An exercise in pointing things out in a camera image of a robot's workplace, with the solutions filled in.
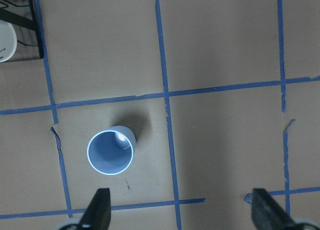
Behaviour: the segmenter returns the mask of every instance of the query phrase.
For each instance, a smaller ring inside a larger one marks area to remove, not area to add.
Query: black container
[[[17,38],[16,51],[5,62],[36,60],[44,57],[34,0],[0,0],[0,20],[12,24]]]

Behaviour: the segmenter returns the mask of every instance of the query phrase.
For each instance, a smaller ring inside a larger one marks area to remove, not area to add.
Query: cup rim
[[[128,163],[128,164],[125,166],[125,168],[122,169],[121,171],[118,171],[118,172],[115,172],[115,173],[107,173],[107,172],[100,171],[100,170],[98,170],[98,169],[93,165],[93,163],[92,163],[91,160],[90,160],[90,157],[89,157],[89,148],[90,148],[91,142],[92,142],[97,136],[99,136],[99,135],[101,135],[101,134],[104,134],[104,133],[117,133],[117,134],[122,134],[122,135],[124,136],[124,138],[125,138],[125,139],[129,142],[129,144],[130,144],[130,148],[131,148],[131,158],[130,158],[129,163]],[[122,132],[117,131],[117,130],[113,130],[113,129],[107,129],[107,130],[103,130],[103,131],[98,132],[96,135],[94,135],[94,136],[91,138],[91,140],[89,141],[88,146],[87,146],[87,148],[86,148],[86,157],[88,158],[88,161],[89,161],[91,167],[93,167],[93,169],[96,170],[97,172],[99,172],[99,173],[101,173],[101,174],[104,174],[104,175],[118,175],[118,174],[124,172],[124,171],[130,166],[130,164],[131,164],[131,162],[132,162],[132,160],[133,160],[133,158],[134,158],[134,147],[133,147],[131,141],[129,140],[129,138],[127,138],[127,136],[124,135]]]

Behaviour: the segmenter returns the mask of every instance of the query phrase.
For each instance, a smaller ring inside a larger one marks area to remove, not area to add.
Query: blue tape
[[[62,177],[62,184],[63,184],[63,190],[64,190],[66,209],[67,209],[69,218],[72,218],[73,214],[72,214],[72,207],[71,207],[70,194],[69,194],[69,188],[68,188],[64,155],[61,151],[61,140],[60,140],[60,138],[59,138],[58,134],[56,133],[53,126],[50,128],[50,130],[55,136],[56,147],[57,147],[58,153],[59,153],[59,164],[60,164],[60,171],[61,171],[61,177]]]
[[[285,190],[280,190],[280,191],[270,191],[269,194],[271,196],[282,196],[286,194]]]
[[[206,201],[205,198],[195,198],[195,199],[186,199],[180,200],[179,204],[201,204]],[[158,202],[148,202],[148,203],[137,203],[137,204],[129,204],[129,205],[118,205],[112,206],[112,211],[118,210],[128,210],[128,209],[144,209],[144,208],[154,208],[154,207],[165,207],[165,206],[173,206],[176,205],[176,201],[158,201]],[[73,214],[83,214],[86,209],[73,209]]]
[[[101,98],[101,99],[93,99],[93,100],[83,100],[83,101],[70,101],[64,103],[57,103],[56,108],[71,108],[71,107],[79,107],[79,106],[87,106],[87,105],[96,105],[96,104],[106,104],[106,103],[119,103],[119,102],[128,102],[128,101],[136,101],[136,100],[145,100],[145,99],[157,99],[163,98],[165,94],[163,92],[159,93],[150,93],[141,96],[119,96],[119,97],[110,97],[110,98]]]
[[[181,213],[180,213],[180,204],[179,204],[178,178],[177,178],[176,158],[175,158],[174,139],[173,139],[174,137],[172,133],[169,84],[168,84],[166,54],[165,54],[164,33],[163,33],[162,20],[161,20],[160,0],[155,0],[155,17],[156,17],[156,26],[157,26],[159,50],[160,50],[163,92],[165,94],[164,103],[165,103],[165,110],[167,113],[166,122],[167,122],[169,151],[170,151],[170,160],[171,160],[173,195],[174,195],[174,201],[175,201],[175,204],[174,204],[175,217],[176,217],[177,228],[178,230],[181,230],[182,223],[181,223]]]
[[[153,208],[153,207],[163,207],[163,206],[172,206],[175,204],[175,201],[159,201],[159,202],[149,202],[149,203],[138,203],[130,205],[120,205],[112,206],[112,211],[125,210],[125,209],[143,209],[143,208]]]
[[[66,215],[66,214],[68,214],[67,210],[40,211],[40,212],[29,212],[29,213],[19,213],[19,214],[6,214],[6,215],[0,215],[0,220],[3,220],[3,219],[17,219],[17,218],[44,217],[44,216]]]
[[[291,125],[295,122],[292,119],[283,132],[283,161],[284,161],[284,190],[285,190],[285,211],[290,215],[290,175],[289,175],[289,149],[288,149],[288,132]]]
[[[51,104],[53,123],[57,124],[59,122],[59,120],[58,120],[56,103],[55,103],[55,99],[54,99],[54,89],[53,89],[52,81],[51,81],[46,39],[45,39],[45,31],[44,31],[44,26],[43,26],[43,22],[42,22],[42,15],[41,15],[40,0],[34,0],[34,3],[35,3],[37,20],[38,20],[38,24],[39,24],[42,45],[43,45],[43,64],[44,64],[45,79],[46,79],[46,84],[48,87],[49,99],[50,99],[50,104]]]
[[[248,193],[243,199],[244,202],[251,205],[253,196],[254,195],[252,193]]]
[[[314,193],[314,192],[320,192],[320,186],[290,190],[291,194],[305,194],[305,193]]]
[[[180,200],[180,204],[199,204],[204,203],[205,198],[196,198],[196,199],[186,199]],[[159,201],[159,202],[149,202],[149,203],[138,203],[138,204],[129,204],[129,205],[120,205],[112,206],[112,211],[117,210],[127,210],[127,209],[141,209],[141,208],[153,208],[153,207],[164,207],[175,205],[176,201]],[[16,219],[16,218],[31,218],[31,217],[43,217],[43,216],[54,216],[54,215],[67,215],[72,214],[83,214],[87,209],[72,209],[68,210],[59,210],[59,211],[41,211],[41,212],[29,212],[29,213],[19,213],[19,214],[6,214],[0,215],[0,220],[3,219]]]
[[[185,199],[179,200],[180,204],[202,204],[206,202],[206,198],[195,198],[195,199]]]
[[[0,115],[25,114],[25,113],[33,113],[33,112],[39,112],[39,111],[47,111],[47,110],[51,110],[50,105],[0,110]]]
[[[286,72],[285,72],[285,50],[284,50],[284,19],[282,0],[277,0],[278,15],[278,38],[279,38],[279,62],[281,79],[281,106],[282,112],[286,112]]]
[[[226,86],[215,86],[215,87],[207,87],[207,88],[171,91],[169,92],[169,96],[173,97],[173,96],[206,94],[206,93],[224,92],[224,91],[230,91],[230,90],[272,87],[272,86],[279,86],[279,85],[281,85],[281,81],[261,81],[261,82],[251,82],[251,83],[234,84],[234,85],[226,85]]]
[[[299,84],[299,83],[307,83],[307,82],[316,82],[320,81],[320,76],[316,77],[297,77],[297,78],[290,78],[285,80],[286,84]]]

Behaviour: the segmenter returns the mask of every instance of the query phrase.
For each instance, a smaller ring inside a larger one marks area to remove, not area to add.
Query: plastic cup
[[[135,147],[136,138],[129,128],[113,126],[91,138],[86,154],[97,172],[117,175],[130,166]]]

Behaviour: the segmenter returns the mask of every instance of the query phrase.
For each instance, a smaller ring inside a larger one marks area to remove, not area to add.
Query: grid line
[[[43,22],[42,22],[40,0],[34,0],[34,3],[35,3],[37,20],[38,20],[38,25],[39,25],[40,34],[41,34],[41,40],[42,40],[43,64],[44,64],[45,79],[46,79],[46,84],[47,84],[48,94],[49,94],[49,99],[50,99],[50,104],[51,104],[53,123],[57,124],[59,122],[59,120],[58,120],[56,103],[55,103],[55,99],[54,99],[54,89],[53,89],[52,81],[51,81],[51,73],[50,73],[50,67],[49,67],[45,31],[44,31],[44,26],[43,26]]]
[[[49,59],[48,59],[48,53],[47,53],[47,48],[46,48],[46,40],[45,40],[45,35],[44,35],[44,27],[43,27],[43,22],[42,22],[40,0],[35,0],[35,5],[37,8],[37,17],[39,20],[39,28],[40,28],[42,42],[43,42],[43,48],[44,48],[43,64],[44,64],[44,69],[45,69],[45,76],[46,76],[46,82],[47,82],[47,87],[48,87],[50,105],[0,110],[0,115],[13,115],[13,114],[23,114],[23,113],[32,113],[32,112],[51,110],[53,122],[55,124],[57,124],[59,122],[57,109],[78,107],[78,106],[87,106],[87,105],[96,105],[96,104],[103,104],[103,103],[117,103],[117,102],[128,102],[128,101],[164,98],[164,102],[166,104],[165,110],[167,113],[166,120],[167,120],[168,142],[169,142],[169,151],[170,151],[170,160],[171,160],[171,170],[172,170],[171,172],[172,172],[172,181],[173,181],[174,200],[173,201],[162,201],[162,202],[138,203],[138,204],[131,204],[131,205],[120,205],[120,206],[113,206],[113,207],[111,207],[111,209],[113,211],[117,211],[117,210],[125,210],[125,209],[149,208],[149,207],[173,206],[174,205],[175,212],[176,212],[177,227],[179,230],[181,230],[182,223],[181,223],[180,205],[181,204],[204,203],[205,198],[186,199],[186,200],[179,199],[178,177],[177,177],[177,169],[176,169],[176,161],[175,161],[174,138],[173,138],[171,108],[170,108],[170,97],[223,92],[223,91],[232,91],[232,90],[240,90],[240,89],[280,86],[281,87],[281,110],[283,113],[285,113],[286,112],[286,84],[298,84],[298,83],[320,81],[320,76],[317,76],[317,77],[298,77],[298,78],[286,79],[285,58],[284,58],[284,31],[283,31],[283,3],[282,3],[282,1],[283,0],[277,0],[280,81],[277,81],[277,80],[276,81],[263,81],[263,82],[241,83],[241,84],[207,87],[207,88],[199,88],[199,89],[169,91],[166,57],[165,57],[165,45],[164,45],[164,37],[163,37],[163,29],[162,29],[162,21],[161,21],[160,1],[155,0],[155,14],[156,14],[156,23],[157,23],[157,30],[158,30],[159,48],[160,48],[163,92],[149,93],[149,94],[145,94],[145,95],[141,95],[141,96],[135,96],[135,95],[133,95],[133,96],[120,96],[120,97],[110,97],[110,98],[93,99],[93,100],[82,100],[82,101],[55,103],[54,96],[53,96],[53,85],[52,85],[52,79],[51,79],[51,73],[50,73],[50,67],[49,67]],[[285,190],[270,191],[269,193],[272,196],[285,196],[286,197],[286,211],[287,211],[287,213],[290,214],[290,195],[291,194],[320,192],[320,186],[319,187],[299,188],[299,189],[293,189],[293,190],[290,189],[289,168],[288,168],[289,154],[288,154],[288,145],[287,144],[288,144],[288,132],[285,131],[283,133],[283,151],[284,151],[284,163],[285,163],[284,175],[287,179],[287,181],[285,181]],[[248,194],[244,200],[247,203],[250,203],[250,198],[252,198],[252,193]],[[6,214],[6,215],[0,215],[0,220],[1,219],[12,219],[12,218],[66,215],[66,214],[70,214],[70,213],[71,214],[84,213],[84,211],[85,211],[85,209],[72,209],[71,205],[70,205],[70,208],[67,205],[67,210],[30,212],[30,213],[20,213],[20,214]]]
[[[175,201],[174,207],[175,207],[176,226],[178,230],[182,230],[179,190],[178,190],[178,177],[177,177],[176,157],[175,157],[175,147],[174,147],[174,135],[172,130],[169,83],[168,83],[166,54],[165,54],[165,41],[164,41],[164,34],[163,34],[162,20],[161,20],[160,0],[155,0],[155,18],[156,18],[156,26],[157,26],[159,50],[160,50],[162,83],[163,83],[164,103],[165,103],[165,111],[166,111],[166,124],[167,124],[167,134],[168,134],[170,162],[171,162],[171,175],[172,175],[172,182],[173,182],[173,196]]]
[[[204,203],[205,201],[206,201],[205,198],[185,199],[185,200],[180,200],[179,204],[182,204],[182,205],[200,204],[200,203]],[[111,206],[111,210],[119,211],[119,210],[129,210],[129,209],[154,208],[154,207],[172,206],[175,204],[176,204],[176,201],[158,201],[158,202]],[[72,214],[83,214],[85,211],[86,211],[85,208],[71,210]],[[67,215],[68,213],[69,213],[68,210],[58,210],[58,211],[39,211],[39,212],[17,213],[17,214],[4,214],[4,215],[0,215],[0,220]]]
[[[300,84],[300,83],[319,82],[319,81],[320,81],[320,76],[298,77],[298,78],[290,78],[285,80],[286,84]],[[241,89],[273,87],[273,86],[280,86],[281,84],[282,84],[281,81],[250,82],[250,83],[240,83],[240,84],[234,84],[234,85],[222,85],[222,86],[213,86],[213,87],[198,88],[198,89],[169,91],[168,95],[169,97],[177,97],[177,96],[207,94],[207,93],[216,93],[216,92],[233,91],[233,90],[241,90]],[[119,102],[128,102],[128,101],[157,99],[157,98],[164,98],[164,97],[165,97],[164,92],[158,92],[158,93],[148,93],[140,96],[136,96],[136,95],[117,96],[117,97],[99,98],[99,99],[91,99],[91,100],[62,102],[62,103],[56,103],[55,106],[57,109],[63,109],[63,108],[72,108],[72,107],[89,106],[89,105],[106,104],[106,103],[119,103]],[[0,115],[33,113],[33,112],[39,112],[39,111],[47,111],[51,109],[52,109],[51,105],[33,106],[33,107],[16,108],[16,109],[5,109],[5,110],[0,110]]]
[[[279,39],[279,63],[281,79],[281,108],[286,112],[286,72],[285,72],[285,49],[284,49],[284,20],[282,0],[277,0],[277,17],[278,17],[278,39]]]

